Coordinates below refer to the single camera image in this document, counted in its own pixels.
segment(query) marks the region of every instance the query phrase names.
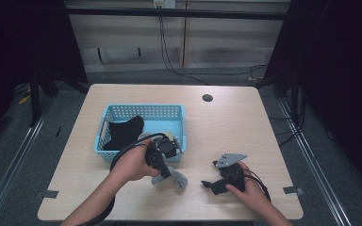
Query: person's right arm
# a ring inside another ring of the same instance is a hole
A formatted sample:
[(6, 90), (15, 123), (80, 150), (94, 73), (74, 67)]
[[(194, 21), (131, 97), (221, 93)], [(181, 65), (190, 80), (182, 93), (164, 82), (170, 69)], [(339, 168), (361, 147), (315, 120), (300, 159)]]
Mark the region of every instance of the person's right arm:
[[(246, 175), (251, 175), (249, 168), (242, 162), (239, 162), (242, 168), (245, 170)], [(240, 201), (248, 208), (266, 220), (270, 225), (277, 226), (290, 226), (292, 225), (289, 220), (267, 199), (256, 181), (250, 178), (245, 178), (245, 191), (240, 192), (236, 187), (232, 185), (225, 186), (228, 191), (233, 193)]]

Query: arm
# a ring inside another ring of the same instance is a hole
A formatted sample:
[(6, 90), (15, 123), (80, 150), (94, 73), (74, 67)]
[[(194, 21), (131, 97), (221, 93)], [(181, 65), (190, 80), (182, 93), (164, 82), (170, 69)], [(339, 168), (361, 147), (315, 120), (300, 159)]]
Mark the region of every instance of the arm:
[[(243, 169), (249, 168), (242, 162), (239, 162)], [(231, 193), (233, 193), (240, 201), (248, 208), (266, 220), (272, 226), (289, 226), (292, 225), (285, 216), (267, 200), (260, 186), (252, 179), (245, 178), (245, 191), (240, 192), (232, 185), (225, 186)]]
[[(148, 145), (151, 139), (142, 143)], [(117, 192), (129, 181), (144, 176), (158, 176), (160, 171), (145, 162), (146, 147), (138, 146), (125, 153), (105, 180), (84, 200), (61, 225), (78, 225), (99, 216), (109, 205)]]

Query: black round hole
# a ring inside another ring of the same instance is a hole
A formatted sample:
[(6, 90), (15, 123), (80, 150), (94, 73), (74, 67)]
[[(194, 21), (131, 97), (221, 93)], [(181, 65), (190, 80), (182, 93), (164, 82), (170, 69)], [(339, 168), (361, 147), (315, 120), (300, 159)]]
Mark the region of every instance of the black round hole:
[(202, 97), (202, 99), (204, 99), (204, 101), (206, 101), (206, 102), (211, 102), (211, 101), (213, 101), (213, 96), (210, 95), (210, 94), (205, 94), (205, 95)]

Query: horizontal black bar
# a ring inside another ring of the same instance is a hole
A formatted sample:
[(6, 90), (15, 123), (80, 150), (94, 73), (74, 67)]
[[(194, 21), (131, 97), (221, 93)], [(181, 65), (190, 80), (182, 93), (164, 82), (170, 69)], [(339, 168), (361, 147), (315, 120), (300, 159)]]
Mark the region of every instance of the horizontal black bar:
[(211, 11), (169, 8), (20, 8), (28, 13), (65, 13), (75, 15), (118, 15), (118, 16), (155, 16), (155, 17), (189, 17), (189, 18), (224, 18), (283, 21), (286, 13), (248, 12), (248, 11)]

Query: table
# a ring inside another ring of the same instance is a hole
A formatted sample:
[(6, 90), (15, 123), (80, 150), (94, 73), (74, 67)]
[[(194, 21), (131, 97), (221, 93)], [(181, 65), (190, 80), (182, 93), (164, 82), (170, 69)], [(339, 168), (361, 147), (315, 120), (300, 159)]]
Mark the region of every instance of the table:
[[(213, 101), (203, 100), (210, 94)], [(303, 216), (257, 89), (249, 87), (96, 84), (79, 112), (48, 190), (41, 220), (64, 220), (108, 174), (109, 164), (93, 150), (102, 113), (109, 104), (181, 104), (186, 111), (187, 149), (171, 166), (189, 184), (177, 188), (173, 178), (153, 186), (145, 177), (124, 186), (107, 220), (256, 220), (229, 192), (215, 196), (201, 181), (221, 179), (212, 165), (222, 153), (245, 153), (243, 160), (269, 188), (272, 203), (289, 219)]]

